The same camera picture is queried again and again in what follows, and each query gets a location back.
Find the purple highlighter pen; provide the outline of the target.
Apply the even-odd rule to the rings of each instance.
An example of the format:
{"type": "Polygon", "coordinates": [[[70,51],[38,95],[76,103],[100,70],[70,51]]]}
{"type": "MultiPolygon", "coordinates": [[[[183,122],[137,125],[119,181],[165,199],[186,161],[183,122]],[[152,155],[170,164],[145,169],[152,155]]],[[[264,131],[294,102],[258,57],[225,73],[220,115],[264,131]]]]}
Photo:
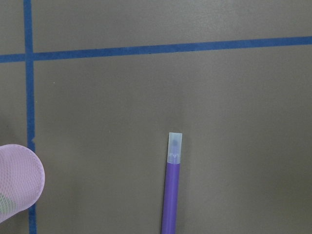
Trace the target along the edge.
{"type": "Polygon", "coordinates": [[[181,162],[182,133],[169,133],[166,173],[164,181],[162,234],[176,232],[179,171],[181,162]]]}

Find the pink mesh pen holder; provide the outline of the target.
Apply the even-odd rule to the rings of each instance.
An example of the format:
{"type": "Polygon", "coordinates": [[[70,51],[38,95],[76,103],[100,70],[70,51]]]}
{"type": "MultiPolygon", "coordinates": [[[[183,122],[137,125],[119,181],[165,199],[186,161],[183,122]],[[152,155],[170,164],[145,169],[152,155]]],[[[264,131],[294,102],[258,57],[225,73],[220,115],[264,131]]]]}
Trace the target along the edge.
{"type": "Polygon", "coordinates": [[[44,167],[27,147],[0,147],[0,221],[3,223],[34,205],[45,184],[44,167]]]}

